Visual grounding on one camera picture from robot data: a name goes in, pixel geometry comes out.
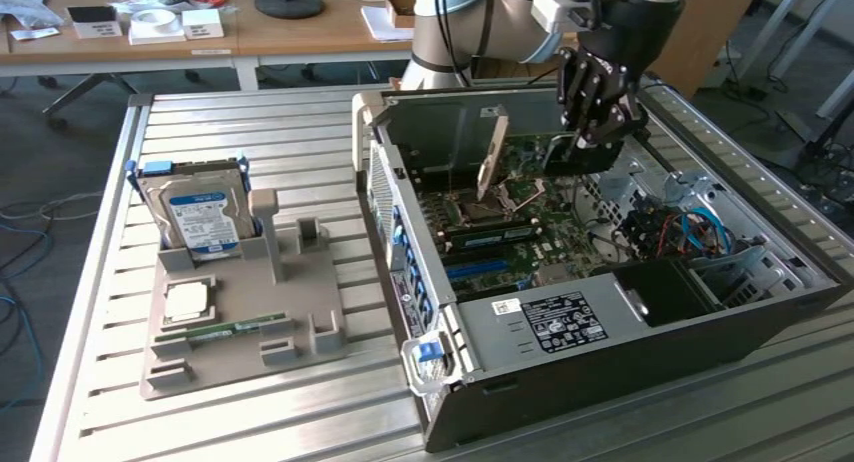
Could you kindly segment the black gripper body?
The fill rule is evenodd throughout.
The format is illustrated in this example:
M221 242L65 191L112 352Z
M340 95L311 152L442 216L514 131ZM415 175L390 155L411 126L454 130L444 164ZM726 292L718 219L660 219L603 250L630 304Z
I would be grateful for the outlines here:
M662 53L684 4L683 0L606 0L602 25L578 36L580 50L639 77Z

